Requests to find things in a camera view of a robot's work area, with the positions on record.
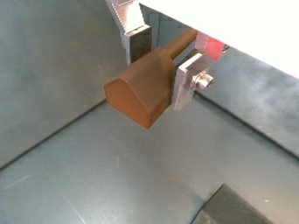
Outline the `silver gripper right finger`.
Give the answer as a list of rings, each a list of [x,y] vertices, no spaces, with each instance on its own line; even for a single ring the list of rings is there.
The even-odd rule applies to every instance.
[[[226,44],[198,32],[195,48],[183,59],[177,69],[173,87],[173,108],[179,111],[193,100],[197,90],[207,91],[214,77],[209,74],[211,66],[221,60]]]

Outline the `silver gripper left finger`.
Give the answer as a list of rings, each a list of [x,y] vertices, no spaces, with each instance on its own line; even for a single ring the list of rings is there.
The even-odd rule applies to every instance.
[[[153,49],[153,27],[146,24],[138,0],[106,0],[121,30],[126,61],[131,65]]]

